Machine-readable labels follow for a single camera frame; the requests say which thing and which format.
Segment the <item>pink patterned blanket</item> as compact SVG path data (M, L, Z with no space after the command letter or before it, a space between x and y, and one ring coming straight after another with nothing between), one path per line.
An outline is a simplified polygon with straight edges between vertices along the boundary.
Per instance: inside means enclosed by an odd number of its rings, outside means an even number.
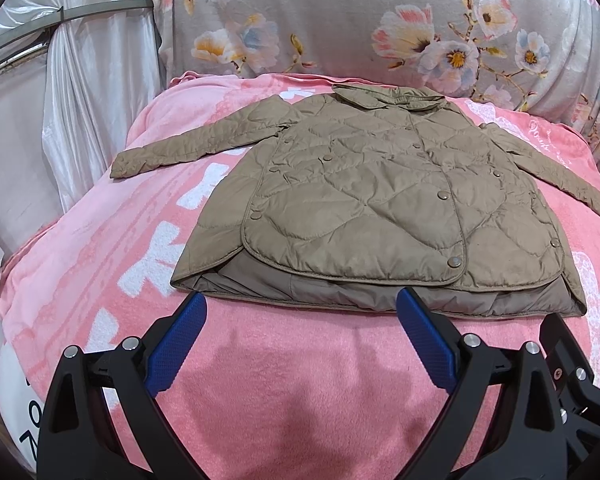
M329 92L321 76L186 73L137 116L135 148L215 122L251 102ZM492 104L453 100L600 190L574 130ZM123 182L107 174L3 271L0 319L20 368L0 364L0 409L27 458L38 450L46 391L62 350L114 348L171 314L186 295L170 276L214 186L242 150ZM600 219L539 182L565 227L588 313L567 323L600 387ZM445 392L393 315L348 315L208 299L208 318L157 401L212 479L392 479L442 408Z

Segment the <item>khaki quilted jacket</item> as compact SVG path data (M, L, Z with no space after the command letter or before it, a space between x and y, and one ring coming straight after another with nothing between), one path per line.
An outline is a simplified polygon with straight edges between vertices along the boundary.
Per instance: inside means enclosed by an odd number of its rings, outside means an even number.
M600 217L600 191L440 94L337 84L250 104L120 153L116 180L242 148L214 188L173 287L279 307L389 312L409 287L477 318L585 314L547 183Z

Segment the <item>grey floral bedding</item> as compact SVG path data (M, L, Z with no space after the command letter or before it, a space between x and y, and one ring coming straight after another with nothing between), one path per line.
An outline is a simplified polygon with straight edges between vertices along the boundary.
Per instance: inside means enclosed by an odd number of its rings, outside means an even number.
M425 86L581 133L600 159L596 0L152 0L166 72Z

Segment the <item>white satin curtain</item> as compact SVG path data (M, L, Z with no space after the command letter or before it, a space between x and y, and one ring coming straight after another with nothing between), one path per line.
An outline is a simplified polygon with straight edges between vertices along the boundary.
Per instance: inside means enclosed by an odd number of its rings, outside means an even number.
M117 0L5 0L0 35L105 1ZM106 172L160 87L151 9L79 18L0 50L0 281L7 259Z

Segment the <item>grey metal rail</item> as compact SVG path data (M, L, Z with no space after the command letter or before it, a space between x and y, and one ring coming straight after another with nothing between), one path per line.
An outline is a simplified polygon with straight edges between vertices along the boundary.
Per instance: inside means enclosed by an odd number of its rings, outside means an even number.
M152 0L117 0L90 3L85 6L76 6L75 8L61 8L53 13L46 14L42 18L27 22L13 29L9 29L0 35L0 50L12 44L13 42L27 37L34 32L48 29L62 23L87 18L97 14L106 14L127 10L151 9Z

